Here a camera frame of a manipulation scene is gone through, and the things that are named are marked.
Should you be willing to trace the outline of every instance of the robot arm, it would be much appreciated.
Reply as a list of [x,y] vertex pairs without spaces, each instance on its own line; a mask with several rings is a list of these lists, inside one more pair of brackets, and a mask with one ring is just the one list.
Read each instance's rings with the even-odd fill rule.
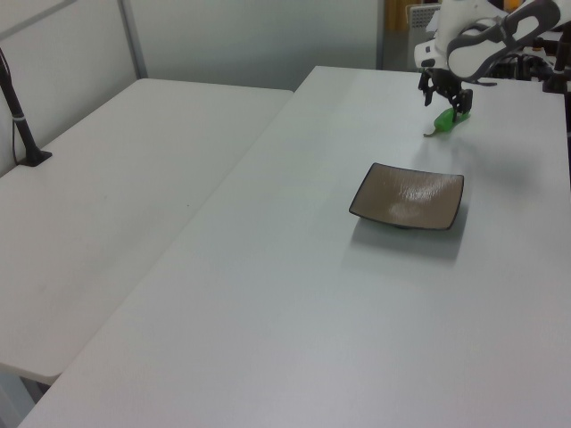
[[425,69],[419,89],[426,105],[436,92],[455,113],[468,112],[472,91],[462,81],[476,82],[509,52],[569,21],[571,0],[527,0],[510,14],[487,0],[443,0],[436,38],[415,49],[415,62]]

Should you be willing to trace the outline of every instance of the white wall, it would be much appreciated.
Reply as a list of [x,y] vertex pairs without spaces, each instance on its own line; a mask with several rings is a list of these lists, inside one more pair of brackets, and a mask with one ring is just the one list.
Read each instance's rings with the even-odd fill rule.
[[295,90],[316,65],[374,69],[383,31],[379,0],[124,3],[151,78]]
[[[39,146],[136,79],[118,0],[77,0],[0,46]],[[0,176],[11,168],[11,114],[0,96]]]

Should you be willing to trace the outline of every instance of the brown plate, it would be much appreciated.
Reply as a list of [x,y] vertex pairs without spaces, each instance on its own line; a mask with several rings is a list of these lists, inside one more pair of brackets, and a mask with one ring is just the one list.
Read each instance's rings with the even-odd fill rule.
[[448,230],[458,214],[463,190],[464,176],[374,163],[349,212],[397,227]]

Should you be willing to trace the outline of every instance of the green object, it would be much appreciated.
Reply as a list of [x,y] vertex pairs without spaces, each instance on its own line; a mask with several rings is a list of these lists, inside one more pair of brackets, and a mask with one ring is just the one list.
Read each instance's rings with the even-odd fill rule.
[[434,120],[434,132],[432,134],[425,134],[425,136],[434,136],[436,134],[440,134],[442,132],[450,132],[458,125],[466,120],[470,116],[470,112],[460,114],[456,117],[456,121],[453,122],[454,119],[454,109],[448,109],[441,113]]

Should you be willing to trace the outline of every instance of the table surface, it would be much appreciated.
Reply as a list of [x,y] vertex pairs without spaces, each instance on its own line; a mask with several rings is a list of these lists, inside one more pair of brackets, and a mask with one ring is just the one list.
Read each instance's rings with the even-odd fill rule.
[[[316,68],[21,427],[568,426],[563,98],[424,138],[417,83]],[[452,230],[352,216],[375,161],[465,175]]]
[[0,179],[0,369],[51,383],[292,93],[145,79]]

